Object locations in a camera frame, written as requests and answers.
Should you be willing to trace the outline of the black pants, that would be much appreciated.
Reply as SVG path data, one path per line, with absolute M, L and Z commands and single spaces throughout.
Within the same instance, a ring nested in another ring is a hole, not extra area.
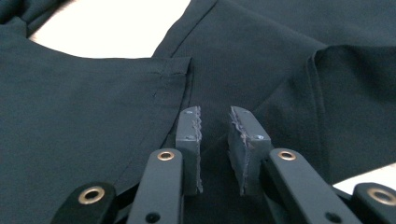
M 201 108 L 204 191 L 186 224 L 264 224 L 227 155 L 228 112 L 329 183 L 396 161 L 396 0 L 191 0 L 148 59 L 87 59 L 30 40 L 64 0 L 0 0 L 0 224 L 50 224 L 75 188 L 124 201 L 149 154 Z

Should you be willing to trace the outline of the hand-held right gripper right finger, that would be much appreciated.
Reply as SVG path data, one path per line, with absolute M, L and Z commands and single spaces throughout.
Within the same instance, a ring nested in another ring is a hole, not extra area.
M 245 108 L 232 106 L 228 133 L 229 159 L 242 196 L 262 194 L 261 162 L 272 149 L 270 136 Z

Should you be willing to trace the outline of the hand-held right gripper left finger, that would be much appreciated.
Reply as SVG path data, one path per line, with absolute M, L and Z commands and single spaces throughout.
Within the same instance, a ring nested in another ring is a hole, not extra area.
M 201 108 L 193 106 L 180 112 L 177 124 L 176 149 L 183 156 L 183 191 L 185 195 L 203 192 L 201 179 Z

